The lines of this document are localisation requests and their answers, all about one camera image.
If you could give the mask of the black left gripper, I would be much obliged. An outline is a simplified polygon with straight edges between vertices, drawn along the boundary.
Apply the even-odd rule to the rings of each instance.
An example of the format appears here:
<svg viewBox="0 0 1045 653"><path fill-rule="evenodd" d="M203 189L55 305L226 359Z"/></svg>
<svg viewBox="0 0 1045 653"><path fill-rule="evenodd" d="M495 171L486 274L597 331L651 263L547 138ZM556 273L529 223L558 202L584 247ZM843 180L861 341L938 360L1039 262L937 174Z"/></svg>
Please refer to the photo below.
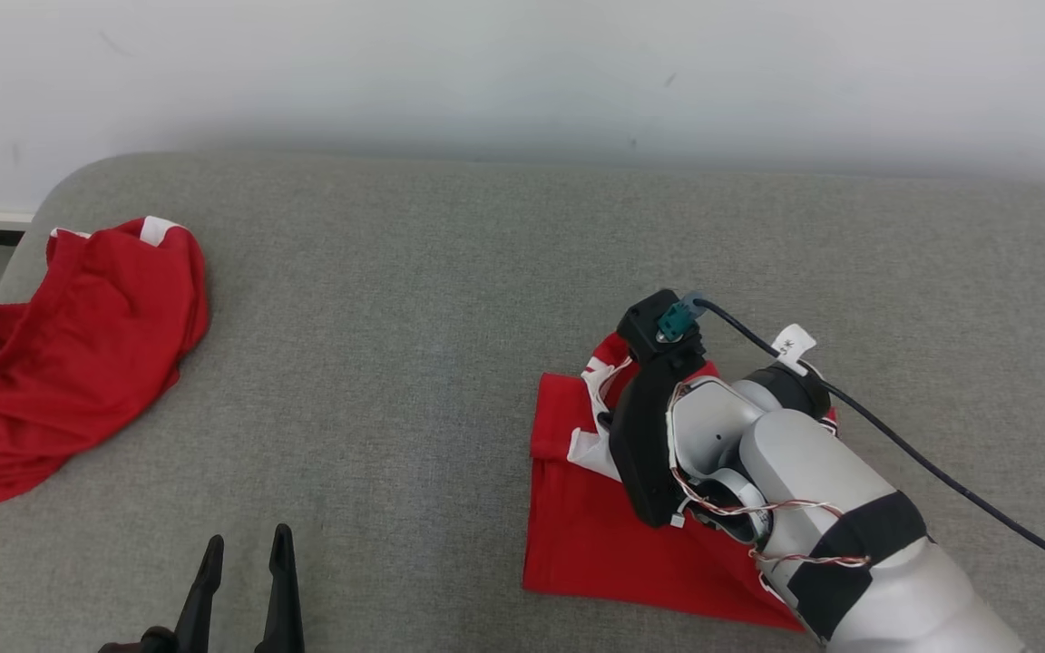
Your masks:
<svg viewBox="0 0 1045 653"><path fill-rule="evenodd" d="M98 653L208 653L212 604L220 587L224 539L209 539L175 632L152 627L138 642L108 642ZM272 574L264 637L254 653L306 653L296 554L291 526L275 528L269 555Z"/></svg>

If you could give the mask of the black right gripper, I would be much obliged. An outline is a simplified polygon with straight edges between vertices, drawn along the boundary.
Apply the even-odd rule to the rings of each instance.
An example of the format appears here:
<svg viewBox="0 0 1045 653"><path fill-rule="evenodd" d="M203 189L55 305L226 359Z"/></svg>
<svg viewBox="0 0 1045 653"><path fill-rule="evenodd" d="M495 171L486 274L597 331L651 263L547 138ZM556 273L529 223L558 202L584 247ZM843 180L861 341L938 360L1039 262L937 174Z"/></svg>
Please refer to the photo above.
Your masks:
<svg viewBox="0 0 1045 653"><path fill-rule="evenodd" d="M684 500L670 470L668 411L677 384L707 363L704 352L638 363L638 371L620 393L610 426L610 454L636 517L650 528L669 524Z"/></svg>

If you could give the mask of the grey fabric sofa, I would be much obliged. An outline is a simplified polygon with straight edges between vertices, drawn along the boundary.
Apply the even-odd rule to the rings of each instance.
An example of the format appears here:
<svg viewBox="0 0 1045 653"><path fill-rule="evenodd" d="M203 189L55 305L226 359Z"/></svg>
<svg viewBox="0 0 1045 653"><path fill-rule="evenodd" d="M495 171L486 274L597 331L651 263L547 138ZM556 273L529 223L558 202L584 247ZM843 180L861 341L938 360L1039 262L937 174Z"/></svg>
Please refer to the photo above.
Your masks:
<svg viewBox="0 0 1045 653"><path fill-rule="evenodd" d="M127 430L0 503L0 653L95 653L178 619L207 542L211 647L261 640L275 526L311 652L816 653L802 633L522 590L544 372L699 290L1045 538L1045 186L127 154L59 183L47 235L190 229L211 323Z"/></svg>

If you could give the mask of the red white basketball jersey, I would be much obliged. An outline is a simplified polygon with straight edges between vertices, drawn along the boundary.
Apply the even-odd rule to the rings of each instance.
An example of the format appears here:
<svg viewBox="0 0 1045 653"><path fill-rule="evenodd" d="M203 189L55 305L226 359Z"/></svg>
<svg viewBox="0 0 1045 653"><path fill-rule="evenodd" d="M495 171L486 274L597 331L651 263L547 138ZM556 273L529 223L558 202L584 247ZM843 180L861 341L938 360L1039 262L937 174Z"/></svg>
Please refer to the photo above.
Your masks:
<svg viewBox="0 0 1045 653"><path fill-rule="evenodd" d="M581 375L541 376L522 586L800 629L764 587L749 546L693 515L679 528L638 520L599 418L616 409L636 372L625 340L612 332L594 347Z"/></svg>

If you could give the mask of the red shorts with white hem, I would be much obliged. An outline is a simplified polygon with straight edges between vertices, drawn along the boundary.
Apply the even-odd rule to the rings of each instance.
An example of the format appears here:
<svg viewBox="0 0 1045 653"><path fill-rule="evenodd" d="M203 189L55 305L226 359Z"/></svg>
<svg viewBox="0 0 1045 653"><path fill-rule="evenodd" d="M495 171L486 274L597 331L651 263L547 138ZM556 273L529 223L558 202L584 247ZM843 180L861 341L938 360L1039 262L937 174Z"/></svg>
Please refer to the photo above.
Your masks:
<svg viewBox="0 0 1045 653"><path fill-rule="evenodd" d="M206 258L177 223L57 228L45 255L33 297L0 303L0 502L123 430L209 327Z"/></svg>

